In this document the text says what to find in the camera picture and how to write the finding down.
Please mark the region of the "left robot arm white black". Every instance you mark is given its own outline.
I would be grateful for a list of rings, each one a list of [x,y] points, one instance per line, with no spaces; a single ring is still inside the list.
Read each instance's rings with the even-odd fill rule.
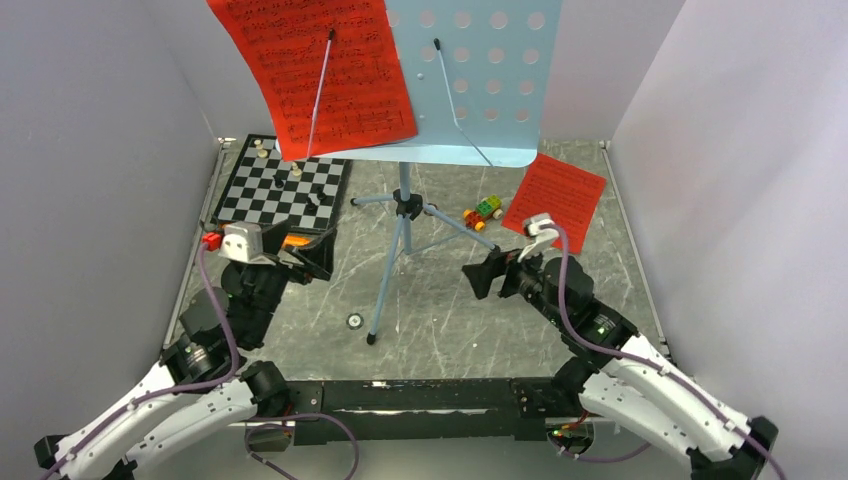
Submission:
[[[43,478],[131,479],[231,423],[294,411],[295,396],[263,347],[286,287],[327,281],[337,230],[287,243],[290,224],[235,222],[205,233],[194,262],[212,317],[184,319],[183,332],[148,372],[95,420],[34,445]]]

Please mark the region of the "red sheet music paper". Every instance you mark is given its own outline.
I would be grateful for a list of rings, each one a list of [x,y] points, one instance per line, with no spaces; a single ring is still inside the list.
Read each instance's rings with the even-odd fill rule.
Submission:
[[[418,133],[382,1],[211,1],[299,161]]]

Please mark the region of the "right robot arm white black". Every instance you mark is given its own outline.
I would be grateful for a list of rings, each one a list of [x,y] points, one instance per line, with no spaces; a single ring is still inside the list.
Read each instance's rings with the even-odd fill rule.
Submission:
[[[582,409],[617,422],[686,466],[693,479],[754,479],[773,464],[778,435],[769,419],[748,417],[683,374],[635,325],[594,295],[572,256],[521,260],[493,250],[462,272],[474,295],[503,281],[556,326],[572,358],[554,376],[551,398],[564,415]]]

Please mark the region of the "light blue music stand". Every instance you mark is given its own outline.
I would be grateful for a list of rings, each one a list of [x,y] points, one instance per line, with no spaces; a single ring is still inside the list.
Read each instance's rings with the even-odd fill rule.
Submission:
[[[419,252],[412,222],[421,213],[492,250],[472,227],[411,189],[415,165],[518,168],[536,157],[563,4],[560,1],[388,1],[418,133],[374,147],[335,150],[350,160],[395,162],[395,193],[354,197],[353,207],[395,208],[393,239],[366,341],[377,339],[398,254]]]

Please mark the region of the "orange toy microphone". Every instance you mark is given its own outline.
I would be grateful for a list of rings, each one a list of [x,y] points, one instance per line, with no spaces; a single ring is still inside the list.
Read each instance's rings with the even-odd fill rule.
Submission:
[[[306,247],[311,242],[312,242],[312,238],[289,234],[284,238],[284,240],[282,242],[282,247],[283,248],[289,248],[289,247],[302,248],[302,247]]]

